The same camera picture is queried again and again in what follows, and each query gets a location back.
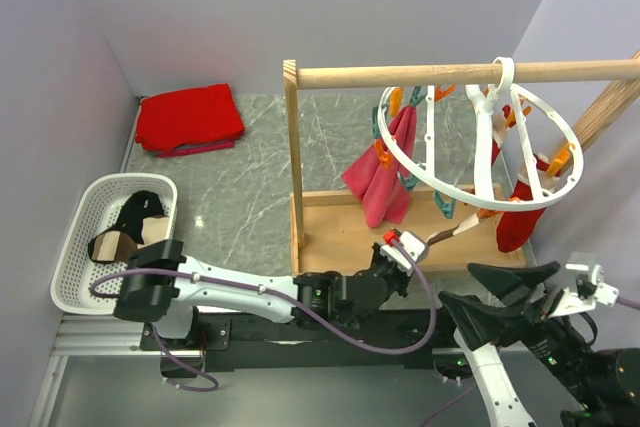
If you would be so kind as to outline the red sock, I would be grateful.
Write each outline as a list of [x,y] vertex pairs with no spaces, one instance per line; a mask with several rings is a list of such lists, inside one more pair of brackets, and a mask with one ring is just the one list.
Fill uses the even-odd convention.
[[[548,158],[544,155],[536,155],[536,168],[539,173],[539,180],[543,189],[554,191],[558,183],[558,176],[547,174],[549,169]],[[526,167],[522,166],[518,173],[517,182],[512,192],[512,197],[520,201],[532,199],[532,193],[526,176]],[[543,209],[505,212],[496,229],[496,242],[498,250],[503,253],[512,252],[524,245],[534,231],[536,223],[544,213]]]
[[502,108],[502,112],[495,113],[492,117],[492,155],[491,164],[494,164],[501,152],[502,145],[506,140],[509,131],[515,123],[515,117],[512,114],[512,108],[506,104]]

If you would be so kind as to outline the cream brown striped sock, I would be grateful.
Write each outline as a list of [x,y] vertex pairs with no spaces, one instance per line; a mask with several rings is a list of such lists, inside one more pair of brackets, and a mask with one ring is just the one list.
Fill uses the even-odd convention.
[[129,221],[112,226],[89,242],[88,256],[97,264],[128,262],[141,248],[164,240],[169,227],[167,216],[146,217],[138,225]]

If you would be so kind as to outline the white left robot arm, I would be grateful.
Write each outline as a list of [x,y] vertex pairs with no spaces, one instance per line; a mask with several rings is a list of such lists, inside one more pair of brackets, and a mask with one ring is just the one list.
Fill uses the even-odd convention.
[[392,295],[406,295],[413,274],[396,249],[380,243],[373,247],[369,267],[353,275],[249,274],[203,263],[182,249],[182,242],[164,240],[136,252],[114,308],[120,320],[160,323],[166,339],[179,349],[199,339],[198,306],[239,311],[277,324],[321,318],[349,325],[372,317]]

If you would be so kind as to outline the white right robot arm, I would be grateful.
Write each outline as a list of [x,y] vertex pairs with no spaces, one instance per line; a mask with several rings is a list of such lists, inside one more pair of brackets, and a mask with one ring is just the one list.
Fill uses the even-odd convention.
[[597,306],[620,303],[617,288],[606,283],[603,269],[570,262],[571,287],[554,288],[540,298],[536,288],[561,270],[561,264],[508,268],[470,263],[471,276],[501,304],[489,306],[473,296],[439,295],[446,315],[439,321],[444,342],[459,346],[493,426],[532,426],[499,355],[520,343],[577,401],[578,411],[562,411],[565,426],[636,426],[639,423],[639,351],[595,351],[569,318],[587,318]]

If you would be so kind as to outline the black striped sock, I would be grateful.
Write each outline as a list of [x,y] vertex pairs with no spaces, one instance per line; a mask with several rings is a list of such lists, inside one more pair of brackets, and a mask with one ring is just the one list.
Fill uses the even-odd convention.
[[143,244],[144,220],[163,216],[163,205],[157,194],[147,190],[137,191],[123,204],[115,226],[137,244]]

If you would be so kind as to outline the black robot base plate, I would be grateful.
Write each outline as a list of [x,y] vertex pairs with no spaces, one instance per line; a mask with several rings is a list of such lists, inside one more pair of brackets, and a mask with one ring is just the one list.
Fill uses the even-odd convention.
[[[356,328],[339,327],[347,335],[376,347],[399,349],[417,343],[427,331],[429,310],[383,310]],[[437,314],[428,344],[402,355],[359,349],[328,329],[305,320],[277,324],[246,313],[198,313],[186,339],[160,337],[172,354],[205,372],[260,368],[369,367],[399,365],[433,369],[448,381],[472,376],[464,354],[455,346],[448,314]]]

